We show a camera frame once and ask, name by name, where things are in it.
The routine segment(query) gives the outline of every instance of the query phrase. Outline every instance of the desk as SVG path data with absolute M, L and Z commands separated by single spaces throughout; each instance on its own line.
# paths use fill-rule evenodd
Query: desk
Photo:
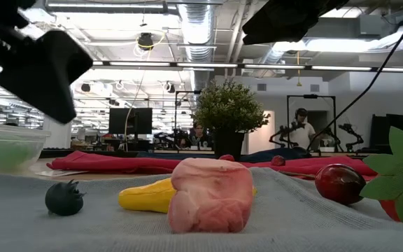
M 214 152 L 211 150 L 154 150 L 154 153 L 161 154 L 206 154 L 206 155 L 214 155 Z
M 355 153 L 310 153 L 312 157 L 340 157 L 340 156 L 356 156 L 356 157 L 366 157 L 368 155 L 377 155 L 376 153 L 358 153 L 356 155 Z

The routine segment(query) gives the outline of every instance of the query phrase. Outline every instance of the black frame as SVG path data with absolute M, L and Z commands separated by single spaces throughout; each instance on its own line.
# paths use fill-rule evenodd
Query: black frame
M 332 99 L 332 106 L 334 111 L 334 118 L 337 116 L 337 108 L 335 105 L 335 96 L 334 95 L 316 95 L 316 94 L 304 94 L 304 95 L 288 95 L 287 96 L 287 127 L 290 128 L 290 114 L 289 114 L 289 106 L 290 106 L 290 98 L 291 97 L 302 97 L 304 99 L 317 99 L 317 98 L 330 98 Z M 334 135 L 337 135 L 337 122 L 334 122 Z M 288 148 L 292 148 L 290 144 L 290 134 L 287 135 L 288 140 Z
M 174 149 L 178 150 L 178 152 L 180 152 L 180 150 L 177 148 L 177 138 L 176 138 L 176 109 L 178 108 L 177 104 L 178 104 L 178 94 L 194 94 L 194 95 L 200 95 L 202 93 L 201 90 L 194 90 L 194 91 L 175 91 L 175 118 L 174 118 Z

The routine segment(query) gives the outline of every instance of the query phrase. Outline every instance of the computer monitor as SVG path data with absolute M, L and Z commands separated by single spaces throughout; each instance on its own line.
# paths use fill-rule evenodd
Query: computer monitor
M 124 134 L 125 119 L 128 113 L 129 108 L 110 108 L 108 133 Z M 127 134 L 152 134 L 152 113 L 153 110 L 151 108 L 132 108 L 127 123 Z M 134 128 L 135 120 L 138 125 L 136 131 Z

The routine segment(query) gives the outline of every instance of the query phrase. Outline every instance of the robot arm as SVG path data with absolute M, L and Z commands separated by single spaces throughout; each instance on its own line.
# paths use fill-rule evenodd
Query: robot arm
M 349 123 L 345 123 L 343 125 L 339 125 L 339 128 L 346 131 L 348 134 L 351 134 L 353 136 L 355 136 L 357 138 L 357 141 L 353 142 L 353 143 L 347 143 L 346 144 L 346 150 L 350 153 L 353 152 L 353 146 L 355 144 L 363 144 L 365 141 L 363 141 L 362 136 L 360 136 L 359 134 L 355 133 L 354 129 L 352 128 L 352 125 L 350 125 Z
M 340 139 L 332 132 L 332 130 L 330 128 L 327 128 L 323 133 L 328 136 L 331 136 L 335 141 L 335 146 L 338 146 L 340 151 L 344 152 L 343 148 L 340 146 L 340 144 L 341 144 Z
M 279 142 L 273 140 L 274 137 L 276 137 L 276 136 L 278 136 L 278 135 L 281 135 L 281 137 L 279 138 L 279 141 L 280 141 L 281 138 L 283 137 L 284 131 L 285 131 L 284 126 L 280 126 L 280 127 L 279 127 L 279 131 L 277 131 L 277 133 L 275 133 L 274 135 L 272 135 L 272 136 L 270 137 L 269 142 L 270 142 L 270 143 L 277 144 L 277 145 L 279 145 L 279 147 L 284 148 L 284 147 L 285 147 L 285 144 L 284 144 L 284 143 L 279 143 Z

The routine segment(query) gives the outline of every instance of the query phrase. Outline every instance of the table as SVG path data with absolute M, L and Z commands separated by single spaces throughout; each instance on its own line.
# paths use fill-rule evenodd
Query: table
M 366 157 L 368 155 L 377 155 L 376 153 L 317 153 L 317 152 L 312 152 L 310 153 L 312 157 L 339 157 L 339 156 L 355 156 L 355 157 Z
M 154 153 L 167 153 L 167 154 L 207 154 L 214 155 L 211 150 L 154 150 Z
M 124 178 L 133 178 L 138 176 L 149 176 L 148 174 L 92 174 L 92 173 L 84 173 L 84 174 L 73 174 L 68 176 L 59 176 L 59 177 L 49 177 L 49 176 L 41 176 L 35 174 L 36 172 L 46 172 L 51 171 L 46 164 L 51 163 L 54 158 L 42 158 L 39 159 L 35 164 L 31 167 L 25 168 L 18 172 L 5 173 L 8 175 L 16 175 L 16 176 L 26 176 L 30 178 L 36 179 L 46 179 L 46 180 L 55 180 L 55 181 L 70 181 L 71 179 L 75 179 L 78 181 L 91 181 L 91 180 L 99 180 L 99 179 L 124 179 Z

